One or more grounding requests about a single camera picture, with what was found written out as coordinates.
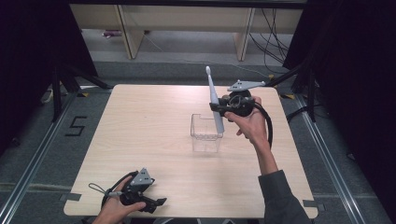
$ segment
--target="clear plastic container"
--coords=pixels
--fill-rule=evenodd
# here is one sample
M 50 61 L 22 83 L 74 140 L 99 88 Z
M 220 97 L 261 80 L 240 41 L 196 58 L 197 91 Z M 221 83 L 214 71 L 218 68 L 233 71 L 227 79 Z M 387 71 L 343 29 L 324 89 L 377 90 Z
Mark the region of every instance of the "clear plastic container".
M 216 130 L 213 116 L 191 115 L 192 150 L 201 152 L 218 152 L 222 133 Z

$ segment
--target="black cable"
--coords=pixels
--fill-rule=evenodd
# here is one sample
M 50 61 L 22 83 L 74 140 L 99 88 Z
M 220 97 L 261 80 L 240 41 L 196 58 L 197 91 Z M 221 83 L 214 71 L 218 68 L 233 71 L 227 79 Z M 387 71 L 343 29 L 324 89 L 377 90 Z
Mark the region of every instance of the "black cable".
M 302 112 L 305 112 L 305 111 L 307 111 L 307 110 L 308 110 L 308 106 L 303 106 L 303 107 L 301 107 L 300 109 L 298 109 L 298 110 L 296 110 L 296 111 L 294 111 L 294 112 L 288 114 L 288 115 L 286 116 L 286 119 L 287 119 L 288 123 L 290 123 L 291 120 L 292 120 L 294 117 L 296 117 L 298 114 L 300 114 L 300 113 L 302 113 Z
M 273 124 L 272 124 L 270 116 L 268 115 L 267 111 L 265 111 L 265 109 L 262 107 L 262 105 L 260 105 L 259 103 L 249 102 L 249 104 L 253 105 L 255 108 L 259 109 L 259 111 L 264 116 L 266 123 L 267 123 L 267 127 L 268 127 L 268 143 L 270 144 L 270 148 L 272 148 L 272 143 L 273 143 L 273 138 L 274 138 L 274 130 L 273 130 Z
M 283 44 L 282 41 L 279 40 L 279 38 L 277 38 L 277 32 L 276 32 L 276 8 L 273 8 L 273 22 L 272 22 L 272 25 L 271 25 L 270 22 L 268 21 L 268 18 L 267 18 L 267 16 L 265 15 L 265 12 L 264 12 L 263 9 L 262 9 L 262 15 L 264 16 L 265 21 L 267 22 L 267 25 L 268 25 L 268 27 L 270 28 L 270 36 L 269 36 L 268 40 L 267 40 L 266 38 L 264 38 L 263 36 L 262 36 L 262 38 L 263 38 L 264 40 L 266 40 L 267 43 L 270 43 L 271 36 L 273 35 L 273 36 L 274 36 L 274 39 L 276 40 L 276 43 L 277 43 L 277 46 L 276 46 L 276 47 L 278 48 L 279 53 L 280 53 L 281 57 L 282 57 L 283 60 L 284 60 L 284 57 L 286 57 L 286 54 L 285 54 L 285 52 L 283 51 L 282 46 L 285 47 L 287 50 L 289 50 L 289 48 L 288 48 L 285 44 Z
M 96 191 L 99 191 L 99 192 L 101 192 L 101 193 L 103 193 L 103 194 L 106 193 L 106 191 L 105 191 L 104 189 L 102 189 L 102 187 L 100 187 L 99 185 L 97 185 L 97 184 L 95 184 L 95 183 L 90 183 L 90 184 L 88 185 L 88 187 L 89 187 L 90 189 L 94 189 L 94 190 L 96 190 Z
M 279 63 L 283 63 L 283 61 L 281 59 L 279 59 L 278 57 L 276 57 L 276 55 L 270 51 L 268 51 L 267 49 L 265 49 L 263 46 L 261 46 L 254 38 L 251 34 L 249 34 L 251 39 L 253 40 L 254 44 L 261 50 L 264 52 L 264 66 L 268 69 L 268 71 L 272 72 L 272 73 L 277 73 L 277 74 L 285 74 L 285 73 L 281 73 L 281 72 L 277 72 L 272 70 L 271 68 L 268 67 L 266 61 L 265 61 L 265 54 L 269 54 L 272 58 L 274 58 L 275 60 L 277 60 Z
M 270 24 L 270 22 L 268 21 L 268 19 L 267 19 L 266 15 L 265 15 L 265 12 L 264 12 L 263 9 L 262 9 L 262 15 L 264 16 L 264 18 L 265 18 L 265 20 L 266 20 L 266 22 L 267 22 L 267 25 L 268 25 L 268 27 L 270 28 L 271 33 L 274 35 L 274 38 L 276 39 L 276 42 L 277 42 L 278 44 L 282 45 L 284 48 L 289 49 L 289 47 L 287 47 L 285 44 L 282 43 L 282 41 L 280 41 L 280 40 L 277 38 L 276 21 L 275 21 L 276 9 L 273 8 L 273 27 L 271 27 L 271 24 Z
M 264 39 L 266 42 L 269 42 L 270 45 L 272 45 L 272 46 L 274 46 L 274 47 L 276 47 L 276 48 L 281 48 L 281 49 L 283 49 L 283 50 L 289 50 L 289 48 L 287 48 L 287 47 L 281 47 L 281 46 L 279 46 L 278 44 L 274 44 L 274 43 L 270 42 L 270 41 L 269 41 L 267 38 L 265 38 L 265 36 L 263 36 L 262 34 L 260 34 L 260 36 L 262 37 L 262 39 Z
M 108 194 L 110 192 L 112 192 L 120 184 L 120 182 L 122 182 L 122 180 L 124 180 L 126 177 L 128 177 L 130 175 L 135 175 L 135 174 L 136 174 L 136 172 L 131 172 L 128 175 L 123 176 L 119 181 L 117 181 L 117 183 L 113 187 L 111 187 L 110 189 L 106 190 L 105 196 L 102 199 L 102 205 L 101 206 L 103 207 L 103 205 L 105 205 L 105 203 L 107 202 L 107 199 L 108 199 Z
M 253 40 L 253 43 L 259 48 L 259 50 L 261 50 L 264 53 L 269 54 L 272 58 L 274 58 L 278 62 L 283 63 L 283 60 L 281 60 L 273 52 L 269 51 L 268 49 L 263 47 L 261 44 L 259 44 L 259 42 L 251 34 L 249 34 L 249 35 L 250 35 L 251 39 Z

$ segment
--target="table surface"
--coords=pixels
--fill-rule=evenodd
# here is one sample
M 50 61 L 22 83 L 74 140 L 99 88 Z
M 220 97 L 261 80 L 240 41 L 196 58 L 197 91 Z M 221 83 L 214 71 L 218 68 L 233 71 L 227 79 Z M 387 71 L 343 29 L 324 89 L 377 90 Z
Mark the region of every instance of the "table surface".
M 216 87 L 219 96 L 226 87 Z M 273 88 L 250 90 L 274 125 L 272 151 L 279 169 L 286 173 L 296 198 L 313 200 L 285 113 Z M 107 102 L 67 201 L 69 216 L 96 216 L 104 189 L 143 167 L 156 181 L 145 191 L 152 199 L 166 197 L 154 214 L 132 217 L 230 217 L 262 218 L 264 202 L 258 182 L 260 169 L 253 146 L 236 136 L 234 123 L 224 120 L 225 133 L 218 153 L 192 151 L 191 115 L 210 115 L 206 86 L 118 85 Z M 309 217 L 317 208 L 305 208 Z

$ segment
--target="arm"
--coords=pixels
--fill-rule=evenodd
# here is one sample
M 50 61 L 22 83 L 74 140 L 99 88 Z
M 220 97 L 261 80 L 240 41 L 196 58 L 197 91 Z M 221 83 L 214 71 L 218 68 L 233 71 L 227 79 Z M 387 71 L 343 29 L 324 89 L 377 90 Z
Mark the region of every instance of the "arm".
M 253 97 L 261 104 L 259 97 Z M 254 108 L 247 117 L 239 117 L 234 113 L 226 112 L 227 119 L 238 125 L 237 135 L 243 134 L 254 146 L 259 160 L 259 182 L 265 202 L 264 222 L 305 224 L 311 223 L 299 201 L 291 193 L 288 181 L 283 171 L 279 171 L 274 155 L 267 141 L 265 118 L 261 112 Z
M 131 178 L 130 176 L 120 182 L 115 188 L 115 191 L 121 191 L 125 183 Z M 145 206 L 145 203 L 134 203 L 125 206 L 120 202 L 120 197 L 110 197 L 92 224 L 117 224 L 128 216 L 128 214 L 143 209 Z
M 253 98 L 257 103 L 262 103 L 262 99 L 259 97 Z M 262 113 L 257 108 L 254 108 L 251 114 L 244 118 L 231 112 L 226 112 L 224 116 L 239 126 L 239 131 L 236 135 L 244 134 L 256 149 L 262 175 L 278 171 L 275 158 L 267 141 L 265 118 Z

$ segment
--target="hand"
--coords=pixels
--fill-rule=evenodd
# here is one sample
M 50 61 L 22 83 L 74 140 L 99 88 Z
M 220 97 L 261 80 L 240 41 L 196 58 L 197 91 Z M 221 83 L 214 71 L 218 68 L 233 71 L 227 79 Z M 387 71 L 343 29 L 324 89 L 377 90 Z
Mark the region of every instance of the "hand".
M 254 101 L 258 104 L 262 103 L 262 99 L 257 96 L 252 96 Z M 259 109 L 254 108 L 247 117 L 240 117 L 232 112 L 226 112 L 224 117 L 235 122 L 239 130 L 236 135 L 243 134 L 250 143 L 256 146 L 257 144 L 268 142 L 267 131 L 265 126 L 265 118 Z
M 256 103 L 261 104 L 260 97 L 253 96 Z M 236 135 L 244 134 L 246 138 L 253 144 L 256 149 L 257 158 L 262 175 L 268 175 L 276 172 L 277 165 L 274 155 L 271 152 L 270 144 L 267 140 L 267 130 L 265 126 L 265 118 L 259 109 L 254 108 L 247 117 L 240 117 L 232 112 L 226 112 L 224 117 L 235 122 L 239 130 Z
M 132 177 L 129 176 L 122 180 L 115 188 L 115 191 L 121 191 L 125 183 Z M 141 210 L 146 207 L 145 203 L 134 203 L 131 205 L 123 205 L 120 197 L 109 197 L 98 217 L 92 224 L 117 224 L 121 222 L 128 214 Z

